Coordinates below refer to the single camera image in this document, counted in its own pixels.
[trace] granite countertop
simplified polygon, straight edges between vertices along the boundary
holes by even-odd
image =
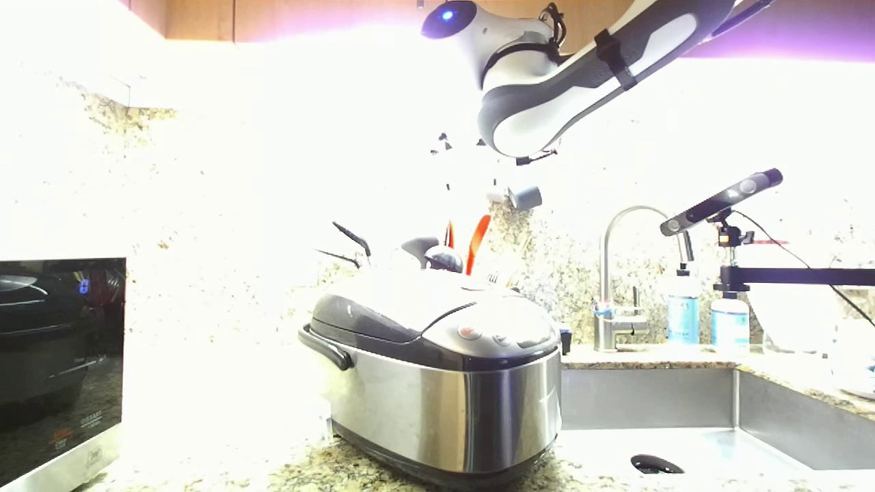
[[[87,492],[165,492],[165,489],[399,489],[419,492],[427,489],[336,441],[325,423],[327,408],[319,400],[322,381],[308,371],[280,386],[263,383],[251,386],[255,374],[284,374],[284,370],[307,366],[300,352],[292,359],[286,352],[256,352],[251,356],[250,371],[229,370],[229,356],[207,356],[199,360],[194,374],[174,377],[178,386],[151,392],[135,392],[136,377],[146,374],[146,363],[132,363],[128,393],[132,415],[127,415],[127,445],[121,459],[91,487]],[[162,356],[162,371],[169,377],[173,359]],[[178,363],[188,366],[191,356],[180,352]],[[842,405],[859,415],[875,418],[875,402],[848,396],[822,386],[822,377],[798,377],[792,363],[776,359],[743,359],[728,360],[712,352],[579,352],[565,360],[565,366],[739,366],[743,371],[765,374],[791,389],[806,392],[818,400]],[[191,386],[199,377],[219,377],[217,389]],[[226,389],[244,389],[247,393],[229,400]],[[519,483],[519,489],[873,489],[870,475],[802,475],[802,479],[770,479],[770,475],[609,475],[589,469],[585,465],[569,459],[569,452],[559,441],[537,469]]]

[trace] faucet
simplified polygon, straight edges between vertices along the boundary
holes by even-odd
[[[601,352],[606,351],[606,323],[609,323],[609,312],[613,312],[613,279],[609,279],[609,236],[616,230],[616,223],[628,215],[628,214],[657,214],[660,219],[667,221],[667,214],[661,214],[660,207],[650,207],[650,204],[632,204],[632,207],[623,207],[619,210],[609,221],[606,221],[606,230],[601,236],[601,273],[598,273],[598,307],[595,307],[595,331],[594,331],[594,346]],[[677,258],[680,258],[680,266],[691,263],[691,241],[690,241],[690,232],[684,230],[677,236]]]

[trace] sink basin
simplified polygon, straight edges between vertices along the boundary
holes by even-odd
[[[734,363],[565,366],[560,392],[559,449],[585,469],[875,474],[875,420]]]

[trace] stainless steel body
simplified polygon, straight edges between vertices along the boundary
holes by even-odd
[[[448,371],[347,351],[332,418],[388,454],[441,474],[501,474],[538,456],[560,428],[560,351],[487,371]]]

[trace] kitchen sink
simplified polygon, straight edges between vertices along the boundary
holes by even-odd
[[[565,366],[560,454],[594,474],[875,474],[875,420],[725,366]]]

